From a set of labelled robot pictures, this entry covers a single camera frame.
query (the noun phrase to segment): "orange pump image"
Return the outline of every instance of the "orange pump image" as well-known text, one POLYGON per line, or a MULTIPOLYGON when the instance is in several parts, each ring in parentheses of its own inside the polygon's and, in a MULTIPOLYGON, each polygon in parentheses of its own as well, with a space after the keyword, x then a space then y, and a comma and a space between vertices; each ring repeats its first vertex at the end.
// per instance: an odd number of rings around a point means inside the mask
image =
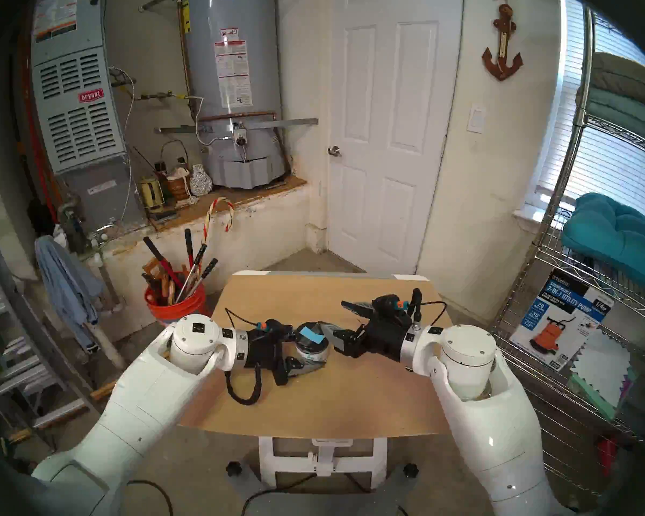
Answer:
POLYGON ((559 349, 556 341, 559 339, 564 329, 566 329, 566 324, 575 319, 576 317, 573 317, 570 320, 556 321, 547 317, 549 323, 538 336, 530 341, 530 345, 533 346, 536 351, 543 354, 554 353, 559 349))

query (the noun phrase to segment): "door panel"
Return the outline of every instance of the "door panel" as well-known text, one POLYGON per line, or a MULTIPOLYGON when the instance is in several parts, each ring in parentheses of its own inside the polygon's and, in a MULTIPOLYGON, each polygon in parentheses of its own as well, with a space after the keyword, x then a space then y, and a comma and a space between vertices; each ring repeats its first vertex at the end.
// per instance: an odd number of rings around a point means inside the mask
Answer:
POLYGON ((329 247, 413 273, 456 77, 461 0, 333 0, 329 247))

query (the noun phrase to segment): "white wall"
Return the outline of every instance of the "white wall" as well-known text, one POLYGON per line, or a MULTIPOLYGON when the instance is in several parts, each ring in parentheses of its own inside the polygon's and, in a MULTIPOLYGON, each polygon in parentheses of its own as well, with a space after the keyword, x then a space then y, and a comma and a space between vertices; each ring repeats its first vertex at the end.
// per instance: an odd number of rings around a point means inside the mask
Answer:
POLYGON ((516 33, 502 83, 481 55, 497 52, 498 2, 465 0, 461 57, 442 168, 417 272, 483 321, 491 320, 524 262, 533 235, 512 216, 536 167, 556 87, 559 0, 509 0, 516 33), (466 131, 470 106, 487 109, 482 134, 466 131))
MULTIPOLYGON (((174 0, 168 0, 150 10, 139 12, 139 6, 148 1, 150 0, 107 0, 105 43, 108 64, 122 68, 137 80, 137 96, 168 90, 175 94, 185 94, 177 4, 174 0)), ((129 101, 128 94, 115 89, 117 113, 122 125, 129 101)), ((129 145, 136 146, 151 163, 160 160, 160 147, 167 140, 180 138, 188 150, 189 163, 196 164, 200 162, 199 149, 192 135, 165 136, 153 133, 155 127, 177 127, 192 123, 186 101, 176 98, 138 101, 134 103, 126 137, 129 145)), ((184 156, 184 150, 175 143, 166 147, 164 155, 164 160, 171 169, 175 166, 177 157, 184 156)), ((136 180, 139 176, 151 173, 143 160, 134 153, 131 157, 136 180)))
MULTIPOLYGON (((206 291, 222 289, 234 272, 262 270, 303 249, 303 226, 308 209, 309 186, 304 185, 237 208, 229 232, 225 232, 228 214, 216 215, 210 226, 203 262, 207 264, 215 257, 218 264, 204 283, 206 291)), ((196 250, 203 237, 202 219, 159 233, 153 233, 151 228, 135 231, 104 246, 103 261, 115 290, 126 302, 123 311, 100 322, 113 341, 155 320, 143 298, 146 282, 141 277, 141 267, 153 258, 143 237, 150 236, 160 253, 177 269, 180 263, 186 262, 184 229, 187 227, 191 229, 196 250)), ((87 265, 98 273, 92 259, 87 265)))
POLYGON ((285 141, 294 172, 311 184, 309 222, 327 227, 327 140, 330 101, 329 0, 277 0, 283 118, 317 117, 291 127, 285 141))

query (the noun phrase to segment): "bryant logo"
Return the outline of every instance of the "bryant logo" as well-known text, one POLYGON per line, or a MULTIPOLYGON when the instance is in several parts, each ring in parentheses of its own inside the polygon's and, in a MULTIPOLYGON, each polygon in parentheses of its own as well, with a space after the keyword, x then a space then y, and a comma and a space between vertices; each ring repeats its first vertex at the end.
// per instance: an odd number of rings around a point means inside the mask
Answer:
POLYGON ((95 101, 97 99, 105 96, 102 88, 97 88, 95 90, 89 90, 87 92, 82 92, 79 94, 79 103, 87 103, 89 101, 95 101))

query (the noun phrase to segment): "anchor decoration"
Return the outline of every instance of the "anchor decoration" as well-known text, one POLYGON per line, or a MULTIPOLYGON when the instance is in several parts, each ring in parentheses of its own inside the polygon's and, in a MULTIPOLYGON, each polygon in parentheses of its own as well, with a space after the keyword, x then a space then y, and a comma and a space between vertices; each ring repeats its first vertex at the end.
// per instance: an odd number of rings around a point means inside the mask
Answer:
POLYGON ((499 31, 499 54, 497 55, 497 62, 492 62, 492 54, 490 48, 487 48, 483 53, 483 63, 485 68, 497 78, 498 81, 504 81, 508 77, 514 75, 518 69, 524 65, 524 60, 521 54, 517 53, 511 66, 506 65, 507 51, 509 48, 509 38, 516 31, 516 24, 511 21, 514 15, 514 10, 508 4, 503 3, 499 6, 499 18, 492 23, 499 31))

